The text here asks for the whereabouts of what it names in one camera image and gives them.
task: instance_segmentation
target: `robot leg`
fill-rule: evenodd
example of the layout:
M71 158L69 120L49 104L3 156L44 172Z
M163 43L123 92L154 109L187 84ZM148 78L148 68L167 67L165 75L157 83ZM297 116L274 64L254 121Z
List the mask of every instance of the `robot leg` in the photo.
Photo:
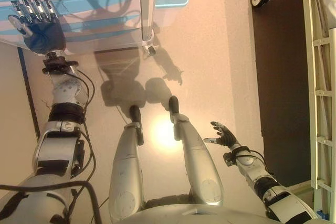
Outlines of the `robot leg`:
M176 97L169 100L171 121L174 123L174 137L182 140L185 167L191 192L197 204L223 204L223 186L215 164L200 135L189 119L179 113Z
M144 205L138 145L143 144L140 111L130 108L132 123L124 127L113 161L109 209L113 223L140 211Z

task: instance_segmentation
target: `robotic fingers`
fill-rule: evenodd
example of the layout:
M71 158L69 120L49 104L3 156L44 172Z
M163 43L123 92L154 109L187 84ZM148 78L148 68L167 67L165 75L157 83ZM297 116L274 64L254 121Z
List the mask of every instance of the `robotic fingers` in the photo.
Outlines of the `robotic fingers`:
M22 34L26 46L37 54L64 50L65 38L50 0L12 1L17 15L8 20Z

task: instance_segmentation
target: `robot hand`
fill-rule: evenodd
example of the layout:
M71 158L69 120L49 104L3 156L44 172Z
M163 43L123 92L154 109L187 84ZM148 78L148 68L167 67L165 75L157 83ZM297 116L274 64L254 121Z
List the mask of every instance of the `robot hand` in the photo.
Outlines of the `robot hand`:
M217 130L219 138L205 138L205 143L220 144L231 148L235 144L239 144L234 134L224 125L218 122L211 122L214 129Z
M12 1L17 13L8 20L22 34L26 46L37 54L64 50L62 27L50 0Z

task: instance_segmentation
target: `robot forearm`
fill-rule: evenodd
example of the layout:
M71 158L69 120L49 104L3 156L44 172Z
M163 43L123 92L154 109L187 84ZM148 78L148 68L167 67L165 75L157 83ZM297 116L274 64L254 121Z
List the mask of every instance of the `robot forearm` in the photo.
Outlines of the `robot forearm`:
M86 91L76 78L76 62L49 55L45 73L54 84L49 120L33 157L34 174L21 186L36 187L69 182L83 165L80 125L85 120ZM1 223L69 223L70 189L17 193L0 208Z
M230 148L230 152L224 154L225 163L227 166L238 166L251 189L263 201L268 218L288 224L305 223L317 218L305 202L280 185L267 171L262 156L250 151L247 146L241 146L230 130L222 124L212 122L212 125L219 130L221 137L206 138L204 141Z

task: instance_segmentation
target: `humanoid robot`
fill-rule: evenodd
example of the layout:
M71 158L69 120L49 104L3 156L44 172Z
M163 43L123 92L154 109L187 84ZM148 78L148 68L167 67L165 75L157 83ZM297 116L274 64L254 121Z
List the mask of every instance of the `humanoid robot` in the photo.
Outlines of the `humanoid robot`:
M13 2L13 6L17 16L8 19L22 33L30 50L46 56L43 72L53 80L54 100L34 153L34 174L20 186L0 185L0 189L12 191L0 200L0 223L70 223L78 197L70 187L80 185L89 190L94 220L100 224L92 186L88 182L70 182L83 170L80 136L88 137L81 125L86 130L89 89L82 86L77 62L66 61L62 55L65 39L51 1L23 0ZM141 114L137 106L132 106L132 122L124 127L113 161L109 196L113 223L327 223L317 219L306 203L281 186L268 173L263 157L241 146L225 126L212 122L220 137L203 141L189 119L180 113L176 97L170 98L169 111L174 138L183 143L191 191L184 196L144 202L137 154L138 146L143 144ZM265 204L268 218L223 207L222 183L204 142L230 149L224 155L225 163L239 168Z

